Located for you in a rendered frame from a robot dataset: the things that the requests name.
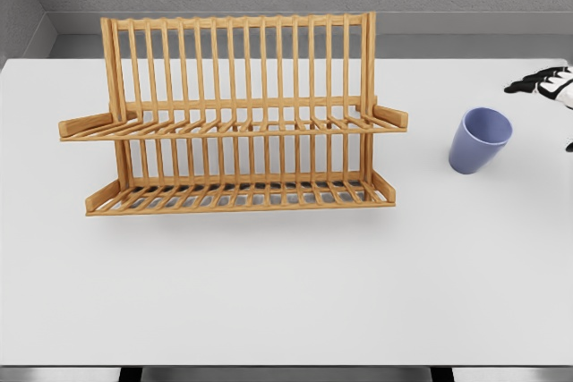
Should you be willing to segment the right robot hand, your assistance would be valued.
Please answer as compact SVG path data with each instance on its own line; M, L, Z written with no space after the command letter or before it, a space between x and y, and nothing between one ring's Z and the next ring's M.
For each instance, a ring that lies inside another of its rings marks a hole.
M573 66L550 67L529 74L519 81L512 82L504 92L538 93L573 110Z

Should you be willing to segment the blue cup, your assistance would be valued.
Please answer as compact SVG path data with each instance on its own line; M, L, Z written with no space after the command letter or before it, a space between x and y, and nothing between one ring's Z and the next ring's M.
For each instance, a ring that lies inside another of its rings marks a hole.
M468 110L454 136L449 163L461 174L473 174L507 144L513 129L509 119L489 107Z

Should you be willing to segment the wooden two-tier dish rack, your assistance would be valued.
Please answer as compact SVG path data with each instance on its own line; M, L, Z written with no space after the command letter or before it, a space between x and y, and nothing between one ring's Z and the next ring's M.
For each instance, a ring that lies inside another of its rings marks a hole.
M100 24L109 109L59 124L115 147L88 215L395 204L374 137L408 115L374 93L375 13Z

